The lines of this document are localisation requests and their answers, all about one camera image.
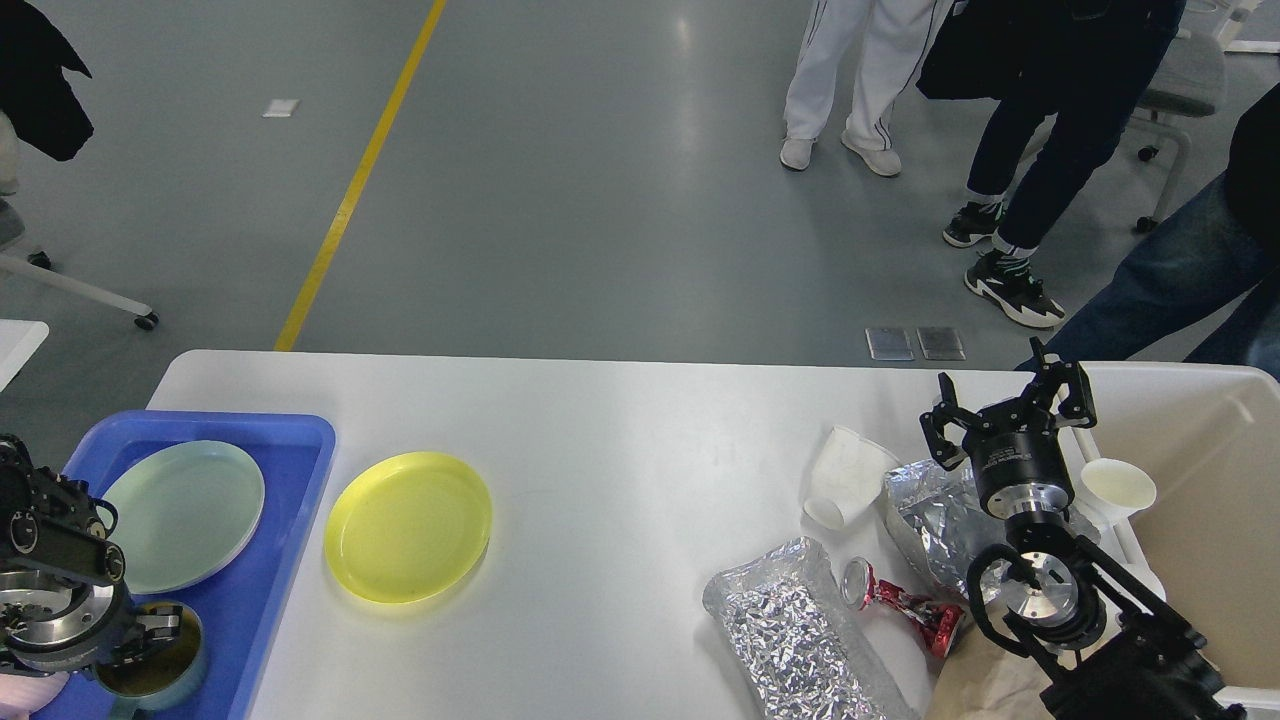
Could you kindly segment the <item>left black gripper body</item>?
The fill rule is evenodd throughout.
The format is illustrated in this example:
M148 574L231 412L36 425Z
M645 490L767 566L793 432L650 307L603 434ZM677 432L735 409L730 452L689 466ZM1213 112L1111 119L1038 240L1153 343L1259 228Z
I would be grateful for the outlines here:
M3 582L3 673L46 676L106 662L134 624L128 584Z

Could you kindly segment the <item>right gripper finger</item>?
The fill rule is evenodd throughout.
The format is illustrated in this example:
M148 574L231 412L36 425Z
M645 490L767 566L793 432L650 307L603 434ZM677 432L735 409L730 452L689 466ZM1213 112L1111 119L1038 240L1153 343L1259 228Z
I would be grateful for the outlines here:
M1004 429L1056 433L1065 427L1096 427L1097 411L1083 366L1050 354L1038 337L1030 338L1030 350L1033 378L1004 414Z
M938 383L940 400L932 410L920 415L920 424L931 459L945 470L951 471L960 466L969 456L969 451L964 447L965 439L956 445L946 436L946 429L957 427L966 433L978 432L979 437L986 437L989 433L989 423L979 413L960 405L950 374L940 373Z

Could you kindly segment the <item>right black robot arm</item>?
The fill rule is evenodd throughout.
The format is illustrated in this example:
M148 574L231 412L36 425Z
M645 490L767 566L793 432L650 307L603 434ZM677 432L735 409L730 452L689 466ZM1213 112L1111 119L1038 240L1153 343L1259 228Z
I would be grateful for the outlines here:
M1092 428L1085 370L1030 340L1037 369L1011 398L973 411L952 378L920 424L932 460L968 462L980 509L1004 524L966 569L980 633L1048 678L1039 700L1056 719L1244 719L1221 705L1206 638L1087 536L1071 529L1076 493L1059 443Z

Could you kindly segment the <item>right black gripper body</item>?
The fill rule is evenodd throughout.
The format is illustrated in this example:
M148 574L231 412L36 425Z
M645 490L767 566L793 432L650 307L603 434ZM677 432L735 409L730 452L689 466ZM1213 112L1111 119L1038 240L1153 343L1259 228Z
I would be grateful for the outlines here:
M977 416L963 448L988 515L1007 520L1021 512L1062 512L1071 505L1074 489L1053 413L1034 404L1001 402Z

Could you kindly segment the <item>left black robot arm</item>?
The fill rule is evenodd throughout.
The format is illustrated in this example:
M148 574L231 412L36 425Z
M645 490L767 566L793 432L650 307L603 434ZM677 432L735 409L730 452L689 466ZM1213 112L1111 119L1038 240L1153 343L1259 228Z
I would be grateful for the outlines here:
M179 605L132 600L118 523L87 483L36 466L20 438L3 436L3 673L133 666L192 635Z

